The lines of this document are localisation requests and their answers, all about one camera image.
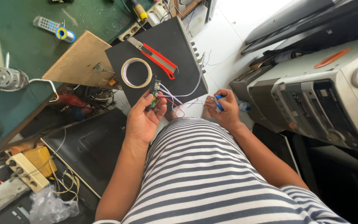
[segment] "hand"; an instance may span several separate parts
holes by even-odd
[[[204,106],[207,108],[208,112],[221,127],[225,128],[229,132],[242,128],[244,124],[241,123],[238,118],[238,104],[233,92],[227,89],[220,89],[215,93],[215,95],[219,94],[226,97],[226,100],[218,99],[218,102],[221,104],[224,111],[217,112],[216,106],[214,108],[210,104],[205,104]]]
[[[153,95],[147,90],[132,107],[127,119],[127,133],[125,138],[130,141],[138,141],[141,144],[148,145],[154,138],[157,126],[167,111],[167,100],[157,98],[157,106],[150,109],[149,112],[145,108],[153,101]]]

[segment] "workbench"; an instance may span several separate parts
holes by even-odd
[[[148,10],[152,0],[138,0]],[[121,1],[75,0],[49,4],[47,0],[0,0],[0,43],[3,55],[10,53],[10,67],[23,70],[29,79],[42,75],[65,53],[70,43],[33,25],[36,16],[65,22],[79,38],[85,30],[111,43],[135,22]],[[56,88],[62,83],[54,82]],[[33,82],[16,92],[0,91],[0,150],[45,106],[52,94],[47,82]]]

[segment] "floor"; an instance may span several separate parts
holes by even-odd
[[[208,64],[205,66],[204,77],[208,84],[209,95],[213,95],[218,89],[230,89],[229,82],[249,70],[248,65],[252,61],[261,57],[262,52],[274,49],[280,44],[276,43],[244,56],[240,54],[248,34],[289,2],[291,0],[217,1],[212,20],[199,34],[191,38],[191,41],[195,42],[197,53],[202,55],[206,52],[205,62]],[[203,104],[208,94],[199,97]],[[123,91],[116,92],[115,101],[116,106],[127,115],[131,106]],[[181,107],[186,117],[200,117],[202,108],[201,104],[193,104],[188,108]],[[253,127],[254,122],[246,113],[241,112],[239,118],[249,129]],[[157,133],[167,124],[168,121],[163,119]]]

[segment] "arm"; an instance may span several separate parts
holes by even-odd
[[[148,92],[147,90],[143,94],[128,114],[127,132],[121,152],[111,180],[97,206],[95,221],[121,221],[140,191],[148,145],[167,111],[167,100],[161,99],[155,109],[146,112],[146,106],[153,100],[153,95]]]
[[[251,165],[271,185],[281,187],[294,185],[309,190],[305,182],[284,161],[272,153],[252,132],[240,122],[238,105],[233,92],[220,89],[215,95],[226,96],[226,100],[219,99],[224,111],[217,112],[211,105],[206,104],[209,113],[228,130],[243,150]]]

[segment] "plastic bag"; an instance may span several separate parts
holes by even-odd
[[[48,185],[40,192],[33,192],[30,199],[33,205],[30,210],[31,224],[52,224],[74,217],[80,212],[78,201],[63,201],[58,198],[53,185]]]

